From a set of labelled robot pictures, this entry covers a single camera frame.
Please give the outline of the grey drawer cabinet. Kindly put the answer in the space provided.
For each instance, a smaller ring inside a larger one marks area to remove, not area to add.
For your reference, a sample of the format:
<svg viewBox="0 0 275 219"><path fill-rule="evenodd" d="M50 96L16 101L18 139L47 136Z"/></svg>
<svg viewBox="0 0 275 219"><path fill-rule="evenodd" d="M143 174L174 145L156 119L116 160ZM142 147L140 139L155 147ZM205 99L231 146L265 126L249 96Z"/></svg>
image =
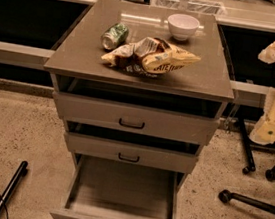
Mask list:
<svg viewBox="0 0 275 219"><path fill-rule="evenodd" d="M169 40L171 37L166 20L170 13L167 8L129 5L114 0L96 2L45 65L53 79L54 93L76 79L116 84L202 100L219 121L227 103L233 99L233 91L222 38L212 15L198 15L200 27L197 33L181 45L200 56L201 60L180 70L147 78L110 68L101 58L104 50L99 38L119 21L129 26L131 42L147 36ZM80 123L62 120L65 133L73 123Z"/></svg>

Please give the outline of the grey top drawer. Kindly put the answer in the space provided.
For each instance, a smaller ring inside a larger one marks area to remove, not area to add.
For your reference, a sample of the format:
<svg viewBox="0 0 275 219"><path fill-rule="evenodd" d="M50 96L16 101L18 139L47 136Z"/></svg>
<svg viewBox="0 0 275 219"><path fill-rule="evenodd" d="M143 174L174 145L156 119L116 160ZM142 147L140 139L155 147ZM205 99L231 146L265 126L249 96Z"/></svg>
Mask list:
<svg viewBox="0 0 275 219"><path fill-rule="evenodd" d="M200 99L91 80L76 79L53 97L64 120L200 145L219 123Z"/></svg>

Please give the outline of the grey middle drawer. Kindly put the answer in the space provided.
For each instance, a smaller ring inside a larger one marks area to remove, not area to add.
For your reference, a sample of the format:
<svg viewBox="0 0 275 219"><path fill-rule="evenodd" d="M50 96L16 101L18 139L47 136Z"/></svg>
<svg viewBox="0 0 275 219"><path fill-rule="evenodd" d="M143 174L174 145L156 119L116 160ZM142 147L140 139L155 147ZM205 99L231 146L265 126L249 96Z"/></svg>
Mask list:
<svg viewBox="0 0 275 219"><path fill-rule="evenodd" d="M182 140L83 123L73 123L64 137L68 150L74 153L179 173L192 171L201 150L199 145Z"/></svg>

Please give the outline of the grey drawer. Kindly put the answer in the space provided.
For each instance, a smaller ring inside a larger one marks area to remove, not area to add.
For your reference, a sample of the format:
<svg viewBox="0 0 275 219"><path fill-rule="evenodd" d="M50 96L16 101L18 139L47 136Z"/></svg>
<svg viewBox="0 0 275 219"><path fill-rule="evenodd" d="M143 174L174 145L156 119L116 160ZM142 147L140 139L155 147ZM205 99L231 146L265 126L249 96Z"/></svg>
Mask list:
<svg viewBox="0 0 275 219"><path fill-rule="evenodd" d="M200 99L91 80L76 79L53 97L64 120L200 145L219 123Z"/></svg>
<svg viewBox="0 0 275 219"><path fill-rule="evenodd" d="M74 153L179 173L192 171L201 150L199 145L182 140L83 123L73 123L64 137L68 150Z"/></svg>
<svg viewBox="0 0 275 219"><path fill-rule="evenodd" d="M53 219L177 219L182 174L110 159L78 160L62 207Z"/></svg>

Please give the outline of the white bowl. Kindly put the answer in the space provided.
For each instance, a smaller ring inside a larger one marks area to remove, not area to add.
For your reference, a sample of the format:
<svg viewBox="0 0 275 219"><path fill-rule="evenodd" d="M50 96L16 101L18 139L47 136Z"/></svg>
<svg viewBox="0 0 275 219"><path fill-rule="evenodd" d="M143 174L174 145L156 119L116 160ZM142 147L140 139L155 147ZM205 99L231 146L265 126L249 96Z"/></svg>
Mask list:
<svg viewBox="0 0 275 219"><path fill-rule="evenodd" d="M197 18L186 14L172 14L168 17L168 30L174 39L185 41L195 34L200 26Z"/></svg>

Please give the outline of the green soda can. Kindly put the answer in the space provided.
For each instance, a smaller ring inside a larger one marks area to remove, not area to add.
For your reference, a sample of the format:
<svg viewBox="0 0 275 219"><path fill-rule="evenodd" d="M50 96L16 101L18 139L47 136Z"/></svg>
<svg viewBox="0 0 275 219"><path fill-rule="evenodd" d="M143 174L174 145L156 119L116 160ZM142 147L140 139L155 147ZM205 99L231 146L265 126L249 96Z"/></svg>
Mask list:
<svg viewBox="0 0 275 219"><path fill-rule="evenodd" d="M123 23L117 23L106 30L100 40L106 50L114 50L121 45L128 37L128 26Z"/></svg>

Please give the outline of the black caster leg lower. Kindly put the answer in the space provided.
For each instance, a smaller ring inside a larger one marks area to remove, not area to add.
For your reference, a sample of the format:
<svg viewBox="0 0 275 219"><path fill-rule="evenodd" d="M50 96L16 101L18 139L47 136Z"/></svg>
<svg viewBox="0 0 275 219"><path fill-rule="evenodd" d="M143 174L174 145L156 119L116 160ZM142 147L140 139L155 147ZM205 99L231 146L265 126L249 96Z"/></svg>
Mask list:
<svg viewBox="0 0 275 219"><path fill-rule="evenodd" d="M224 204L231 200L238 200L239 202L245 203L246 205L253 206L254 208L269 212L270 214L275 214L275 206L269 205L268 203L264 203L259 200L254 200L254 198L239 195L238 193L232 193L229 190L223 190L218 194L218 197L219 200Z"/></svg>

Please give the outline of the yellow chip bag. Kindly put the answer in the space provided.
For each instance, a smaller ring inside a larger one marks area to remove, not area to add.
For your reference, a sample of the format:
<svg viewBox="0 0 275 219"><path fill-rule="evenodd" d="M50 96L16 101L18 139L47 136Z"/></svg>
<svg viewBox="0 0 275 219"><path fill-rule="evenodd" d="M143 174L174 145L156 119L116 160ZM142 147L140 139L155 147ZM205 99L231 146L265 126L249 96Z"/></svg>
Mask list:
<svg viewBox="0 0 275 219"><path fill-rule="evenodd" d="M147 77L157 77L170 71L180 70L201 60L200 56L164 39L150 37L120 46L101 58L110 67Z"/></svg>

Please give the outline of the black upright stand leg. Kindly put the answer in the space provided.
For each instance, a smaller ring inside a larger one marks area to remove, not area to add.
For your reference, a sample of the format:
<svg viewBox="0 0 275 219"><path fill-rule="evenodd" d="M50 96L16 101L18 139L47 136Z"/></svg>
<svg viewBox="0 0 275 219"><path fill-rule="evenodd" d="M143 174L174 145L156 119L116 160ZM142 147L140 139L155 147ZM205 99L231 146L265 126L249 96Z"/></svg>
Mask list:
<svg viewBox="0 0 275 219"><path fill-rule="evenodd" d="M255 161L253 158L253 153L251 151L251 144L250 144L250 139L247 135L247 130L245 128L245 122L244 119L239 117L238 118L238 126L240 129L240 133L242 135L242 144L243 144L243 148L245 151L245 156L246 156L246 160L247 160L247 165L244 167L244 169L242 170L243 174L249 174L250 172L253 172L256 170L256 166L255 166Z"/></svg>

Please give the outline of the grey bottom drawer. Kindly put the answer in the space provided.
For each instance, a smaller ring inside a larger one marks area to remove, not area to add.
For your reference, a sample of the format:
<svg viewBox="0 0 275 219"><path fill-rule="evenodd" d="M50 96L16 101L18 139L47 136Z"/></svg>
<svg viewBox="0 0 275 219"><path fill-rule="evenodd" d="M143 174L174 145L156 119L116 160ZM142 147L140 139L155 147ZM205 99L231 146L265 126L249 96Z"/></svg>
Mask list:
<svg viewBox="0 0 275 219"><path fill-rule="evenodd" d="M177 219L182 174L110 159L78 160L62 207L53 219Z"/></svg>

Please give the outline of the grey metal railing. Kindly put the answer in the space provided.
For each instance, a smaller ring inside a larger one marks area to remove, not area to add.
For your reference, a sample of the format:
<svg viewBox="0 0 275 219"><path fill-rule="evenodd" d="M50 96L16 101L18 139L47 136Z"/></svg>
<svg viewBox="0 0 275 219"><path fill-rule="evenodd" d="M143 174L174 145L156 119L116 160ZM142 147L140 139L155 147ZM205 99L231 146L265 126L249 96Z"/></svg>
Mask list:
<svg viewBox="0 0 275 219"><path fill-rule="evenodd" d="M58 46L60 21L78 21L97 0L0 0L0 63L42 69ZM122 0L140 5L143 0ZM151 0L154 7L213 14L225 24L275 31L275 0Z"/></svg>

